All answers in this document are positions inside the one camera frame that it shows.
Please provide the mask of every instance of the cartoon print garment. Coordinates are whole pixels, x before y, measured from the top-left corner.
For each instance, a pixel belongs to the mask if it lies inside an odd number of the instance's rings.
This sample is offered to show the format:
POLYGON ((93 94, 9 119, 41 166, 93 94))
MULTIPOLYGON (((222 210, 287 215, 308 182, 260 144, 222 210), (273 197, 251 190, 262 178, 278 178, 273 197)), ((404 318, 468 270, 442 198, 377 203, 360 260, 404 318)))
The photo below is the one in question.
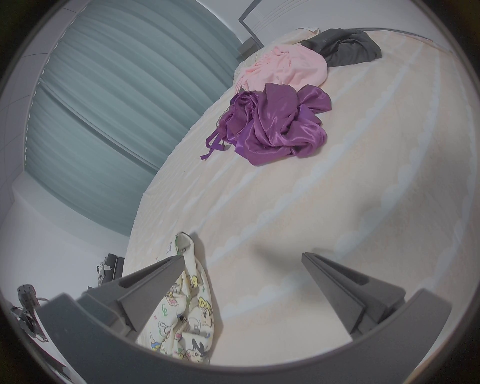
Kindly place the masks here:
MULTIPOLYGON (((145 326, 153 351, 181 360, 208 363, 214 317, 207 277, 195 258, 193 240, 179 233, 167 248, 166 257, 183 254, 185 271, 166 294, 145 326)), ((145 345, 140 338, 139 344, 145 345)))

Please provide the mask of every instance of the dark gray clothing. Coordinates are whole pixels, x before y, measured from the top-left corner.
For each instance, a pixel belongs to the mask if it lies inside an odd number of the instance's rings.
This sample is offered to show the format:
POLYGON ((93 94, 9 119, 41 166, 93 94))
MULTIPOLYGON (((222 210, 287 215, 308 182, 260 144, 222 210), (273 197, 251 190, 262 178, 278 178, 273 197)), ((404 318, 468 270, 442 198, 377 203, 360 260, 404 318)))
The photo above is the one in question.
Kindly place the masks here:
POLYGON ((328 67, 341 67, 381 59, 382 50, 359 29, 328 29, 301 42, 325 58, 328 67))

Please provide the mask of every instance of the curtain fold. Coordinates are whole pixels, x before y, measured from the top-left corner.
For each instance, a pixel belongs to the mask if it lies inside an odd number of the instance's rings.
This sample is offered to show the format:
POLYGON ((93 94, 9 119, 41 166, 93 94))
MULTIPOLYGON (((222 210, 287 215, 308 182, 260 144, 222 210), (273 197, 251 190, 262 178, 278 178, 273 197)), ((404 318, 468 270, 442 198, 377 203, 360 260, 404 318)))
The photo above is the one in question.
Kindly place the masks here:
POLYGON ((195 0, 92 1, 40 77, 26 171, 128 236, 156 172, 231 86, 240 45, 195 0))

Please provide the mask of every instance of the purple clothing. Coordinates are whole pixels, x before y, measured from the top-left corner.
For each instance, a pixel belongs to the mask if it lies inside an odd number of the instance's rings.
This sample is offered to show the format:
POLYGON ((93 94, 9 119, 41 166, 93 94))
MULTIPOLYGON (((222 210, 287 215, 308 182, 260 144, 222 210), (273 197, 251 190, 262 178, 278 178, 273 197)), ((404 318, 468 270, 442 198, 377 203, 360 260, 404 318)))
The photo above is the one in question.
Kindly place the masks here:
POLYGON ((330 96, 313 85, 298 93, 290 85, 272 83, 263 92, 240 92, 207 139, 210 153, 202 159, 216 149, 225 150, 221 140, 256 166, 286 156, 311 156, 327 139, 315 114, 331 109, 330 96))

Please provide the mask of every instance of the bed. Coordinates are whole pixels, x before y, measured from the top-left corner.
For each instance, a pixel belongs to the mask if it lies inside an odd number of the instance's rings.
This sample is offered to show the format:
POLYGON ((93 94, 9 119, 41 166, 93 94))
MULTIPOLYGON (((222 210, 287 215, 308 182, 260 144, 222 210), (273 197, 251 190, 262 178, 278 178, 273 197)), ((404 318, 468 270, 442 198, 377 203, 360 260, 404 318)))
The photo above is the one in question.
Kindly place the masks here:
MULTIPOLYGON (((351 341, 304 270, 303 252, 401 286, 407 300, 421 287, 449 300, 452 314, 432 350, 473 295, 478 96, 459 60, 435 43, 368 34, 383 58, 329 69, 322 89, 333 110, 319 115, 328 141, 314 156, 254 167, 231 148, 201 161, 233 86, 143 195, 124 275, 165 258, 176 233, 192 236, 213 295, 211 364, 280 364, 351 341)), ((138 340, 147 348, 149 332, 138 340)))

